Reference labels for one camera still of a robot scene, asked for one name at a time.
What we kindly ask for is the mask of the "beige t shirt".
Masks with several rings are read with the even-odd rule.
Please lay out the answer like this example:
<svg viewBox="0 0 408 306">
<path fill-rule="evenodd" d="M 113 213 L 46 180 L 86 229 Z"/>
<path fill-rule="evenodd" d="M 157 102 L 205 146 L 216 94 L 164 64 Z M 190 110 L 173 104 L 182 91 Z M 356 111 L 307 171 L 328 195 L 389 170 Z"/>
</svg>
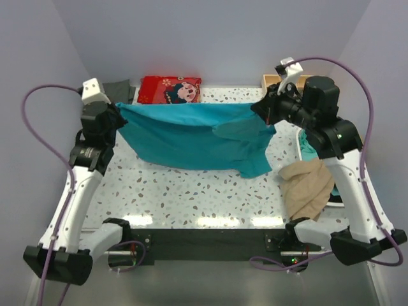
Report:
<svg viewBox="0 0 408 306">
<path fill-rule="evenodd" d="M 327 205 L 335 181 L 322 160 L 297 161 L 279 170 L 280 189 L 291 220 L 318 220 Z"/>
</svg>

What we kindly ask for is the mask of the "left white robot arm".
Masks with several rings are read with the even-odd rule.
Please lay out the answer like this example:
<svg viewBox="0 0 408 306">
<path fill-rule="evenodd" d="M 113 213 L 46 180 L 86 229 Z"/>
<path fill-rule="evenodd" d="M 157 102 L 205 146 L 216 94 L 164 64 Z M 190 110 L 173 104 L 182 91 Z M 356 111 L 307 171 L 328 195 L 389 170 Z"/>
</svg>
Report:
<svg viewBox="0 0 408 306">
<path fill-rule="evenodd" d="M 125 250 L 132 242 L 129 222 L 112 217 L 90 237 L 80 238 L 92 197 L 113 157 L 116 132 L 126 120 L 115 105 L 95 101 L 83 107 L 81 123 L 57 210 L 38 244 L 27 246 L 23 254 L 38 277 L 77 286 L 86 282 L 105 251 L 113 246 Z"/>
</svg>

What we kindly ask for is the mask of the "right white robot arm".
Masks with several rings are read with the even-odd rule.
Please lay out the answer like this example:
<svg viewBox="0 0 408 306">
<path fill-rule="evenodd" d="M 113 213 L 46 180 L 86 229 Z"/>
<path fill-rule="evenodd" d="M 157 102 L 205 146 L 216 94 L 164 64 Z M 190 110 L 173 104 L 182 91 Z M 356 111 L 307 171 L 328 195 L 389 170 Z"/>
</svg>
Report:
<svg viewBox="0 0 408 306">
<path fill-rule="evenodd" d="M 340 118 L 340 89 L 327 76 L 310 76 L 302 91 L 293 83 L 269 86 L 251 106 L 267 124 L 282 120 L 302 128 L 318 157 L 330 171 L 349 224 L 329 228 L 308 217 L 285 226 L 283 242 L 299 250 L 314 244 L 331 251 L 344 265 L 370 261 L 382 251 L 407 242 L 404 230 L 390 222 L 376 196 L 363 157 L 363 143 L 355 125 Z"/>
</svg>

